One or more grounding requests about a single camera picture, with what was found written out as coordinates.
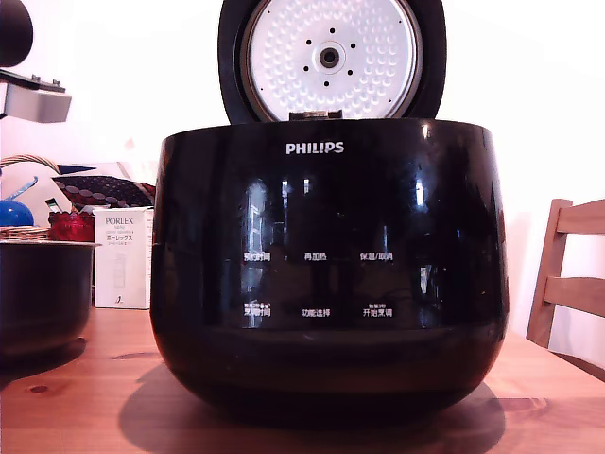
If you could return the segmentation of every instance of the white box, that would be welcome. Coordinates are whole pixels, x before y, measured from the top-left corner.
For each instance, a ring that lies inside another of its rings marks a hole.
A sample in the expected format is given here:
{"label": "white box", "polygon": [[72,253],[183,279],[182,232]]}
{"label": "white box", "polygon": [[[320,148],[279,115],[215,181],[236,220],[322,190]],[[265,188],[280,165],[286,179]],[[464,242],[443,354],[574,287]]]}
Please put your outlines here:
{"label": "white box", "polygon": [[95,210],[95,306],[149,309],[152,208]]}

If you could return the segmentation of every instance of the wooden table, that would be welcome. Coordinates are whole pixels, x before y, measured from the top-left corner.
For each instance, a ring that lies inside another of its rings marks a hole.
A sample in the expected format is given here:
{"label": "wooden table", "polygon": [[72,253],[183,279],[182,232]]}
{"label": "wooden table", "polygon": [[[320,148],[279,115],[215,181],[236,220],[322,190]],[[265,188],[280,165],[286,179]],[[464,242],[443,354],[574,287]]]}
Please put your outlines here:
{"label": "wooden table", "polygon": [[146,311],[95,309],[83,338],[70,362],[0,381],[2,454],[605,453],[605,384],[514,334],[485,383],[435,419],[322,432],[218,417],[168,372]]}

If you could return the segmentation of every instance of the white wall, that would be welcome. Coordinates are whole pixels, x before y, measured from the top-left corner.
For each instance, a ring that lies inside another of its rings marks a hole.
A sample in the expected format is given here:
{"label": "white wall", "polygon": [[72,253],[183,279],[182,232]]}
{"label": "white wall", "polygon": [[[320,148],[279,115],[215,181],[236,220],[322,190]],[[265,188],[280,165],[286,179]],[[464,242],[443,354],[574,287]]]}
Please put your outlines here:
{"label": "white wall", "polygon": [[[216,73],[220,0],[24,0],[36,40],[18,71],[60,79],[69,121],[2,122],[2,153],[62,164],[157,159],[170,133],[227,123]],[[510,256],[511,328],[527,329],[553,198],[605,198],[600,0],[444,0],[440,118],[490,128]],[[572,238],[565,275],[605,277],[605,243]],[[605,365],[605,321],[557,310],[551,347]]]}

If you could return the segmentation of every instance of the chair backrest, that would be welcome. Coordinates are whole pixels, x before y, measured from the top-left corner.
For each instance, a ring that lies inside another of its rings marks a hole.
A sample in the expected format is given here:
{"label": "chair backrest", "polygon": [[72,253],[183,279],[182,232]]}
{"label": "chair backrest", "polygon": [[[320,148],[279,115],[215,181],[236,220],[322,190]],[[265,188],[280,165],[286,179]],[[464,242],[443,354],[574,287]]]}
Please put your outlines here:
{"label": "chair backrest", "polygon": [[548,348],[555,306],[605,317],[605,279],[561,278],[568,234],[605,235],[605,201],[573,206],[553,200],[529,317],[527,338]]}

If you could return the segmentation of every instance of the white inner lid plate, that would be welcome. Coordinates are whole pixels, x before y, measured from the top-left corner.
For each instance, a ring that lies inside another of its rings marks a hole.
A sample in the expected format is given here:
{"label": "white inner lid plate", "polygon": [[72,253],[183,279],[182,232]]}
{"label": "white inner lid plate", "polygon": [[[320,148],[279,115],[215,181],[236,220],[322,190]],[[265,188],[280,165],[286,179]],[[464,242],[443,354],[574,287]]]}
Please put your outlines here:
{"label": "white inner lid plate", "polygon": [[[244,45],[247,92],[273,121],[338,110],[401,116],[422,73],[422,37],[405,0],[265,0]],[[336,66],[326,67],[325,49],[338,53]]]}

